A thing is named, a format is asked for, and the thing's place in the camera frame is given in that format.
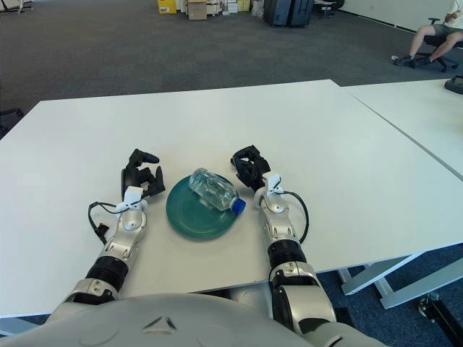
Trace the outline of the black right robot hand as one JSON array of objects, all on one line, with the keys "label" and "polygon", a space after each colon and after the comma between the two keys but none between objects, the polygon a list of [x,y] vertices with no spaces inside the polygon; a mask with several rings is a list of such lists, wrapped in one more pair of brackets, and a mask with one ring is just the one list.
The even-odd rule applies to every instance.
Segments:
[{"label": "black right robot hand", "polygon": [[233,154],[230,161],[237,170],[237,178],[246,187],[256,192],[265,186],[263,174],[270,172],[271,168],[254,145],[238,150]]}]

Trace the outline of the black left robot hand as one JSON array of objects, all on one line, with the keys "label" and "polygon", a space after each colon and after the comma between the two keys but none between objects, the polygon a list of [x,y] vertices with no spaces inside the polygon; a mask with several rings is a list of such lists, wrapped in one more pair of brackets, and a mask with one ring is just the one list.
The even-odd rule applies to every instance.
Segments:
[{"label": "black left robot hand", "polygon": [[128,187],[138,187],[142,189],[142,198],[152,197],[165,191],[163,183],[163,173],[160,166],[157,167],[156,173],[146,167],[140,169],[144,163],[159,163],[160,159],[153,154],[134,149],[129,157],[128,164],[122,169],[121,186],[122,197]]}]

